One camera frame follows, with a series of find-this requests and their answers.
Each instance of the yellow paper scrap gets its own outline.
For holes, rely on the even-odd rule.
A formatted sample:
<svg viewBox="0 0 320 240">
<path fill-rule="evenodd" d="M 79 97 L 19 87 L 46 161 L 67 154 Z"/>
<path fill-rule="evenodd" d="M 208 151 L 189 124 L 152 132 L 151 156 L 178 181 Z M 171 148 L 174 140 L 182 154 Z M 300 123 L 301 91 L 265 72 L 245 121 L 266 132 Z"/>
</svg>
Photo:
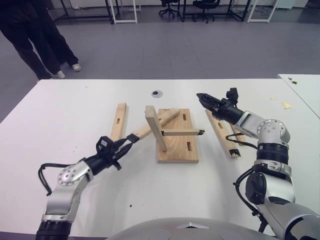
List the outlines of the yellow paper scrap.
<svg viewBox="0 0 320 240">
<path fill-rule="evenodd" d="M 283 102 L 282 104 L 283 104 L 284 109 L 292 109 L 292 106 L 290 105 L 290 103 Z"/>
</svg>

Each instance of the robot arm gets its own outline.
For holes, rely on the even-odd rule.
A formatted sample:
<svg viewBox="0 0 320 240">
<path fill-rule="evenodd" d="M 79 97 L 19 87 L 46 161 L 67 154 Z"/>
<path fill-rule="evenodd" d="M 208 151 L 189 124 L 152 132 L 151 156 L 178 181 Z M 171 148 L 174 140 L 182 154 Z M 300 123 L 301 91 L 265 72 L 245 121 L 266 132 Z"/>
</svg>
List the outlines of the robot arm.
<svg viewBox="0 0 320 240">
<path fill-rule="evenodd" d="M 54 191 L 49 192 L 49 200 L 36 233 L 36 240 L 67 240 L 80 204 L 81 193 L 94 176 L 102 170 L 121 166 L 118 160 L 132 147 L 131 143 L 120 148 L 127 139 L 113 142 L 108 137 L 101 137 L 96 144 L 97 154 L 83 158 L 78 163 L 64 168 L 57 179 Z"/>
<path fill-rule="evenodd" d="M 218 120 L 225 120 L 241 133 L 258 139 L 256 161 L 249 175 L 245 195 L 255 204 L 276 237 L 283 240 L 320 238 L 320 217 L 312 210 L 295 204 L 295 193 L 288 165 L 290 134 L 283 122 L 263 119 L 236 108 L 236 88 L 227 92 L 229 99 L 218 100 L 198 93 L 200 103 Z"/>
</svg>

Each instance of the office chair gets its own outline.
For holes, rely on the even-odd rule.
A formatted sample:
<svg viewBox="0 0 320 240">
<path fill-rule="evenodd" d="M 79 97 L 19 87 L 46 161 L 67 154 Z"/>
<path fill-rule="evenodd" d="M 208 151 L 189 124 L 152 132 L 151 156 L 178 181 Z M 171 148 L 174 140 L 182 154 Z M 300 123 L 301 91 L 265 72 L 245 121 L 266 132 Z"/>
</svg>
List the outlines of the office chair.
<svg viewBox="0 0 320 240">
<path fill-rule="evenodd" d="M 172 14 L 173 17 L 175 17 L 175 13 L 177 16 L 179 16 L 180 12 L 179 12 L 179 8 L 180 8 L 180 0 L 161 0 L 162 2 L 162 7 L 165 7 L 166 5 L 168 5 L 168 7 L 165 10 L 160 10 L 159 11 L 159 15 L 162 17 L 164 14 L 169 13 L 169 17 L 170 14 Z M 170 5 L 172 5 L 172 3 L 178 3 L 178 11 L 177 10 L 173 10 Z"/>
<path fill-rule="evenodd" d="M 209 19 L 208 19 L 208 15 L 212 16 L 212 21 L 215 20 L 215 16 L 213 15 L 213 13 L 205 13 L 206 9 L 209 10 L 209 9 L 215 9 L 216 7 L 219 6 L 220 4 L 220 0 L 195 0 L 193 1 L 192 3 L 194 6 L 196 6 L 197 8 L 199 9 L 202 9 L 202 13 L 199 13 L 199 14 L 194 14 L 192 15 L 192 20 L 195 22 L 196 21 L 196 18 L 195 18 L 195 15 L 197 16 L 201 16 L 202 17 L 202 21 L 204 19 L 206 19 L 206 24 L 209 22 Z"/>
</svg>

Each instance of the wooden block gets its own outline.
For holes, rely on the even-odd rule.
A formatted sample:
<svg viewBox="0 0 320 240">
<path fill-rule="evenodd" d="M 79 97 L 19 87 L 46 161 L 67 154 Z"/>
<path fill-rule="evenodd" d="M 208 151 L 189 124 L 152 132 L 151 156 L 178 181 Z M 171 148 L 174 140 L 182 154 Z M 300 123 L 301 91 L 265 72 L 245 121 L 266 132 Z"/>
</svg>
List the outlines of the wooden block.
<svg viewBox="0 0 320 240">
<path fill-rule="evenodd" d="M 239 150 L 237 149 L 236 144 L 226 139 L 226 136 L 230 135 L 230 133 L 227 130 L 225 124 L 222 121 L 215 119 L 212 116 L 211 111 L 206 109 L 205 112 L 226 154 L 231 158 L 240 157 L 240 153 L 239 153 Z"/>
<path fill-rule="evenodd" d="M 145 119 L 148 122 L 153 135 L 155 136 L 156 143 L 159 145 L 162 151 L 166 152 L 166 142 L 164 137 L 162 136 L 160 122 L 158 120 L 158 115 L 154 106 L 146 106 L 144 114 Z"/>
<path fill-rule="evenodd" d="M 159 115 L 168 109 L 159 109 Z M 193 129 L 189 109 L 180 109 L 177 117 L 162 126 L 168 129 Z M 167 151 L 157 149 L 158 163 L 198 163 L 199 156 L 195 136 L 166 136 Z"/>
<path fill-rule="evenodd" d="M 159 123 L 161 126 L 169 122 L 171 119 L 178 116 L 180 110 L 177 108 L 171 108 L 168 111 L 164 112 L 163 114 L 158 114 Z M 143 127 L 139 130 L 133 132 L 132 134 L 136 135 L 138 138 L 143 139 L 151 133 L 151 128 L 148 123 L 146 123 Z"/>
<path fill-rule="evenodd" d="M 241 133 L 239 130 L 236 129 L 235 125 L 230 124 L 230 126 L 231 126 L 232 132 L 234 134 L 240 134 Z M 241 142 L 245 142 L 246 141 L 244 135 L 235 136 L 235 139 L 237 139 L 238 141 L 241 141 Z"/>
<path fill-rule="evenodd" d="M 163 129 L 162 136 L 197 136 L 205 133 L 204 129 Z"/>
<path fill-rule="evenodd" d="M 126 103 L 118 104 L 116 108 L 115 116 L 114 116 L 111 135 L 110 135 L 110 139 L 114 142 L 123 138 L 124 126 L 125 126 L 125 120 L 126 120 L 126 111 L 127 111 Z"/>
</svg>

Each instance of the gray floor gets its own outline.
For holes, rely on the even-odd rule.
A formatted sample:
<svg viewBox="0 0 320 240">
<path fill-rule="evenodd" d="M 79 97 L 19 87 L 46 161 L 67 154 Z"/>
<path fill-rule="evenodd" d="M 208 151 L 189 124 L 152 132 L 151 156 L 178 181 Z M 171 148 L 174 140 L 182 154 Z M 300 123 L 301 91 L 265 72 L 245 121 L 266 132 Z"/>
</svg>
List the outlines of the gray floor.
<svg viewBox="0 0 320 240">
<path fill-rule="evenodd" d="M 241 79 L 320 74 L 319 10 L 279 10 L 269 24 L 225 17 L 205 24 L 190 18 L 184 23 L 168 16 L 161 19 L 160 9 L 144 7 L 138 13 L 139 24 L 60 21 L 58 28 L 82 65 L 77 73 L 63 65 L 67 78 Z M 37 79 L 1 34 L 0 48 L 1 122 Z"/>
</svg>

